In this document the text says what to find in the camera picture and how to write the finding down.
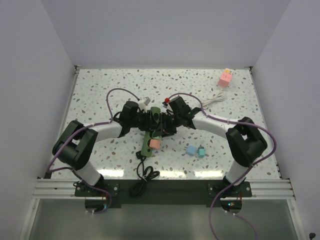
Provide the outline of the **salmon plug cube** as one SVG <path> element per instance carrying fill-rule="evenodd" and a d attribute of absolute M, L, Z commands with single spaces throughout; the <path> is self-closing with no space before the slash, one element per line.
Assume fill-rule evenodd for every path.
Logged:
<path fill-rule="evenodd" d="M 160 149 L 161 148 L 161 140 L 160 139 L 151 139 L 149 142 L 149 147 L 152 149 Z"/>

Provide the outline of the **green power strip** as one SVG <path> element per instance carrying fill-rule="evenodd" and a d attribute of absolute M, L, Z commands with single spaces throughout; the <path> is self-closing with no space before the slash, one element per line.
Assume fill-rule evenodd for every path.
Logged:
<path fill-rule="evenodd" d="M 141 148 L 141 155 L 147 158 L 152 156 L 153 149 L 157 150 L 161 147 L 161 136 L 153 136 L 158 127 L 161 110 L 159 107 L 152 106 L 148 113 L 151 114 L 151 130 L 145 132 Z"/>

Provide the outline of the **blue plug cube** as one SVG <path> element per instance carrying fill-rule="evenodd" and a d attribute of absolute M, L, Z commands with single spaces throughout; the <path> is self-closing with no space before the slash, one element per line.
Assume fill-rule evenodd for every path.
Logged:
<path fill-rule="evenodd" d="M 195 146 L 188 145 L 185 153 L 189 156 L 194 156 L 197 153 L 197 148 Z"/>

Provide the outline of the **teal plug cube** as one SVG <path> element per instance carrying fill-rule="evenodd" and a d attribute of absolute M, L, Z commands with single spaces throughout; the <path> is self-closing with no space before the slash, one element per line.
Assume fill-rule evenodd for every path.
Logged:
<path fill-rule="evenodd" d="M 206 155 L 205 148 L 203 146 L 200 146 L 197 150 L 197 154 L 199 158 L 204 158 Z"/>

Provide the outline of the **green plug cube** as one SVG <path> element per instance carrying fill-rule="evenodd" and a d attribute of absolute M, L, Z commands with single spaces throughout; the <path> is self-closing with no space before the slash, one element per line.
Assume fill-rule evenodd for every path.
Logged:
<path fill-rule="evenodd" d="M 153 136 L 153 137 L 152 137 L 152 139 L 155 139 L 155 140 L 160 140 L 161 138 L 162 138 L 161 135 L 159 135 L 159 136 Z"/>

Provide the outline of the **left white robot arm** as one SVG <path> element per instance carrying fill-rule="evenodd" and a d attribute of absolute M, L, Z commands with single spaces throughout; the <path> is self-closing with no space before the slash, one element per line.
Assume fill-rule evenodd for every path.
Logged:
<path fill-rule="evenodd" d="M 84 125 L 77 120 L 69 123 L 55 143 L 53 161 L 59 159 L 68 165 L 74 175 L 86 183 L 86 191 L 99 196 L 104 190 L 104 178 L 90 162 L 96 142 L 125 136 L 132 128 L 144 132 L 154 131 L 160 121 L 160 109 L 143 110 L 138 103 L 127 101 L 122 111 L 108 122 Z"/>

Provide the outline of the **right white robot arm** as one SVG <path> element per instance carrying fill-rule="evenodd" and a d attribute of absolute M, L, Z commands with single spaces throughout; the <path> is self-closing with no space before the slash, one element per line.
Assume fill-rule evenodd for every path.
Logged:
<path fill-rule="evenodd" d="M 224 176 L 223 192 L 230 197 L 241 190 L 248 170 L 254 161 L 267 149 L 268 144 L 251 118 L 228 120 L 209 116 L 202 107 L 191 108 L 181 96 L 169 99 L 166 112 L 156 115 L 156 135 L 172 136 L 178 127 L 206 131 L 227 140 L 233 163 Z"/>

